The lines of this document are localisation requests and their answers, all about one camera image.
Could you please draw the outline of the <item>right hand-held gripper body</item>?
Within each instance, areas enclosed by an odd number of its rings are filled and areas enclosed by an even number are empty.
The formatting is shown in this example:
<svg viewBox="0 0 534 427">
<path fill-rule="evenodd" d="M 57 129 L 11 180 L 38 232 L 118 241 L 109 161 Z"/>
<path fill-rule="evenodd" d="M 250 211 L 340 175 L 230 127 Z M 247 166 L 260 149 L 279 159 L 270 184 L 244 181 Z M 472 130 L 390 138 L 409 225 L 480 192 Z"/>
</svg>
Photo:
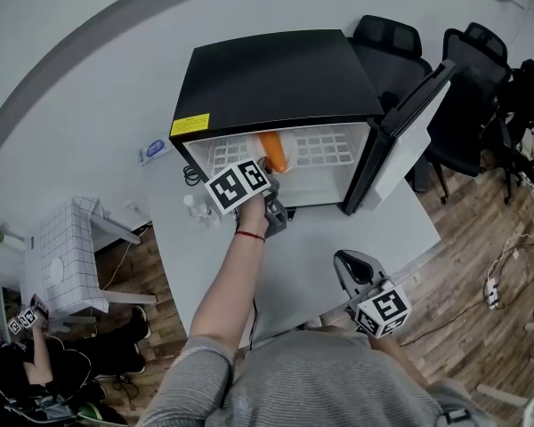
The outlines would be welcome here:
<svg viewBox="0 0 534 427">
<path fill-rule="evenodd" d="M 377 287 L 357 294 L 347 305 L 358 329 L 376 339 L 403 326 L 412 311 L 403 288 L 390 278 L 383 278 Z"/>
</svg>

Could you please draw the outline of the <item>person's left hand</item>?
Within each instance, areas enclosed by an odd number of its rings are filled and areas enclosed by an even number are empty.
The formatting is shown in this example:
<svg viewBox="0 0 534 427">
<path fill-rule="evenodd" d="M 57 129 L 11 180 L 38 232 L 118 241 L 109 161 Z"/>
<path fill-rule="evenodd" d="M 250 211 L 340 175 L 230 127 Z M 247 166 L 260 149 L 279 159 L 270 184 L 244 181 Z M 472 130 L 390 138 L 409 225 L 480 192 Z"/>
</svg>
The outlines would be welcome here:
<svg viewBox="0 0 534 427">
<path fill-rule="evenodd" d="M 238 230 L 265 238 L 268 226 L 264 197 L 262 193 L 257 193 L 239 207 Z"/>
</svg>

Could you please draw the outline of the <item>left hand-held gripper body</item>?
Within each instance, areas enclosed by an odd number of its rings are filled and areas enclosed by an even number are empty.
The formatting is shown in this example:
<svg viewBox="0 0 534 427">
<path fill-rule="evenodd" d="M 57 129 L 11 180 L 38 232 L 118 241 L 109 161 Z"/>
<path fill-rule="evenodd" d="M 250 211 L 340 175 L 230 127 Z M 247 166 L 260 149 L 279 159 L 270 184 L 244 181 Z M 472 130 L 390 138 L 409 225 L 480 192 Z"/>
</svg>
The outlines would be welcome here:
<svg viewBox="0 0 534 427">
<path fill-rule="evenodd" d="M 272 237 L 287 228 L 287 209 L 279 201 L 279 182 L 263 167 L 264 160 L 243 159 L 229 164 L 205 183 L 206 190 L 222 215 L 229 214 L 251 197 L 261 195 Z"/>
</svg>

